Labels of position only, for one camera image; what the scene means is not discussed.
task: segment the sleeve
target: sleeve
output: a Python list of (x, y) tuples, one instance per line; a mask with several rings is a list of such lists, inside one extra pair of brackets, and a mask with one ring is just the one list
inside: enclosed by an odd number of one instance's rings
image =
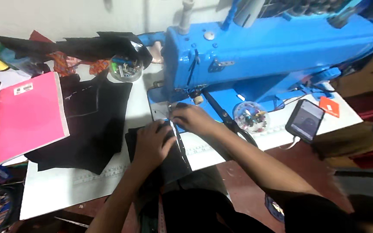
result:
[(284, 205), (286, 233), (362, 232), (350, 216), (330, 200), (307, 194), (294, 197)]

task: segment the phone screen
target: phone screen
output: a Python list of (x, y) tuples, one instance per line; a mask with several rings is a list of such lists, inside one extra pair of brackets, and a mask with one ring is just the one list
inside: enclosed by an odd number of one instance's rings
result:
[(303, 101), (290, 126), (307, 139), (313, 140), (323, 115), (324, 112), (321, 108), (308, 101)]

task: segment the orange tag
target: orange tag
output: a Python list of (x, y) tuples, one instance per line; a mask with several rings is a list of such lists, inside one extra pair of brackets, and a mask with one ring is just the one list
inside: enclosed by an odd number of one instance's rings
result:
[(334, 102), (333, 100), (321, 96), (319, 107), (321, 107), (326, 113), (339, 118), (339, 104)]

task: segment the patterned fabric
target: patterned fabric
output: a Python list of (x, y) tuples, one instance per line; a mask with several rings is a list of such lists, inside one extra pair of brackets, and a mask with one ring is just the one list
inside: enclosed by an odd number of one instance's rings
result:
[(91, 75), (97, 75), (98, 73), (107, 69), (109, 65), (110, 65), (110, 60), (97, 60), (95, 62), (90, 63), (89, 73)]
[(75, 68), (81, 61), (78, 58), (69, 57), (60, 51), (49, 54), (48, 56), (54, 59), (54, 71), (57, 72), (60, 77), (75, 74)]

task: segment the pink notebook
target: pink notebook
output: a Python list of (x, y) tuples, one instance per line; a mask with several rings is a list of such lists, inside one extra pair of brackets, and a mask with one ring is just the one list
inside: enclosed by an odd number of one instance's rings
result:
[(69, 135), (56, 72), (0, 91), (0, 164)]

